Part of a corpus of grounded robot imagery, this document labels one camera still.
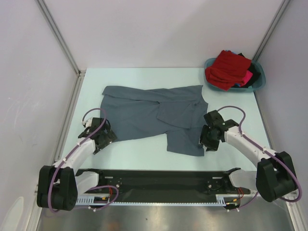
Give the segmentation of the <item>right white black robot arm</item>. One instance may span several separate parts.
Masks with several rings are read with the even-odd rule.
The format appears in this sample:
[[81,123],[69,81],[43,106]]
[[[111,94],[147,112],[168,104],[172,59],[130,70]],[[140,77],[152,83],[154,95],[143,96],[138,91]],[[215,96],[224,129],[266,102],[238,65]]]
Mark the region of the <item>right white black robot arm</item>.
[[202,128],[200,143],[207,151],[217,151],[219,144],[225,142],[242,153],[255,167],[256,171],[233,169],[223,179],[222,188],[233,193],[238,188],[257,192],[265,201],[287,200],[286,195],[298,191],[292,202],[301,199],[302,188],[296,177],[291,156],[287,152],[276,152],[261,146],[242,130],[242,123],[224,120],[219,111],[204,115],[206,124]]

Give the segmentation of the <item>grey-blue t shirt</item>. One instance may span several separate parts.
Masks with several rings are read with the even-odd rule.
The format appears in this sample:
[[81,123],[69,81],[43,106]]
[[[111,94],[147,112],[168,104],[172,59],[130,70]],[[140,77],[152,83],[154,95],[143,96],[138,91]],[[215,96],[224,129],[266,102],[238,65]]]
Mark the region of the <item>grey-blue t shirt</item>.
[[202,86],[141,90],[107,86],[101,107],[117,141],[166,134],[167,151],[204,156],[200,136],[208,104]]

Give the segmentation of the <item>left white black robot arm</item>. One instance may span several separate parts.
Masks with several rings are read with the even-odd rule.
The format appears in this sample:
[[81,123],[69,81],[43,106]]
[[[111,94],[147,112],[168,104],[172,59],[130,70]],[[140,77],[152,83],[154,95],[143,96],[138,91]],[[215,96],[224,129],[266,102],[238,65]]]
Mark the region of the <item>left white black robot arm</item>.
[[106,180],[97,172],[87,170],[79,176],[77,172],[89,156],[114,142],[117,136],[105,118],[92,117],[83,126],[85,130],[79,134],[77,146],[63,159],[40,169],[36,199],[38,207],[70,211],[83,193],[90,189],[99,193],[106,188]]

